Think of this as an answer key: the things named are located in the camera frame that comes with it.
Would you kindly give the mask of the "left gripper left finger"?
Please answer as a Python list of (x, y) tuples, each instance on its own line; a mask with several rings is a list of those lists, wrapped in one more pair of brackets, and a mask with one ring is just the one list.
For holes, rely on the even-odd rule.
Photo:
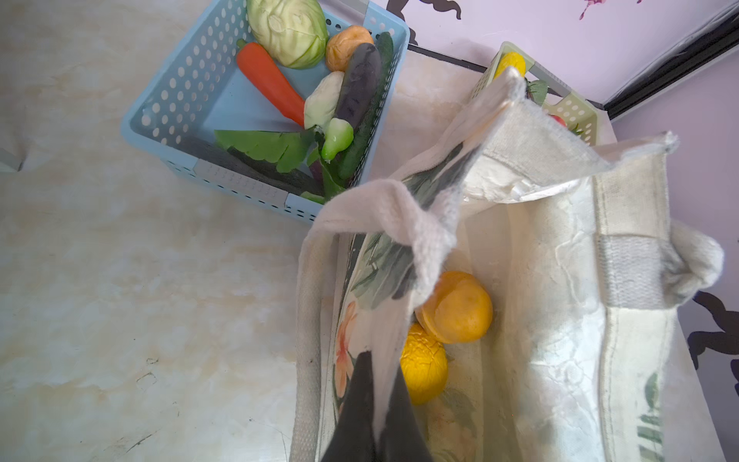
[(321, 462), (375, 461), (371, 352), (357, 357), (344, 407)]

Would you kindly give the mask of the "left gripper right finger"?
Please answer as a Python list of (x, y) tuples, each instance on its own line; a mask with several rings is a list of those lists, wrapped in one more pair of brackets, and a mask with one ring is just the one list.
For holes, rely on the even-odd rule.
[(431, 462), (432, 457), (417, 424), (402, 370), (398, 368), (385, 427), (377, 444), (377, 460)]

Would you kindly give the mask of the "wrinkled yellow orange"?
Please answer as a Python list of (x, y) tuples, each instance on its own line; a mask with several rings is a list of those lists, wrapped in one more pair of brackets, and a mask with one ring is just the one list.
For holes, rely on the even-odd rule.
[(438, 397), (448, 381), (445, 345), (412, 323), (400, 357), (400, 367), (413, 405)]

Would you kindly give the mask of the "cream canvas grocery tote bag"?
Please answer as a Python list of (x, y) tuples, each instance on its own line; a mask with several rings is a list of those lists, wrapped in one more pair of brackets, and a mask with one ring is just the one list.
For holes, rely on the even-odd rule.
[(413, 409), (432, 461), (724, 459), (677, 310), (725, 253), (670, 216), (677, 137), (589, 146), (526, 92), (508, 69), (432, 148), (319, 213), (299, 260), (292, 460), (321, 461), (371, 352), (378, 461), (415, 310), (453, 269), (496, 317)]

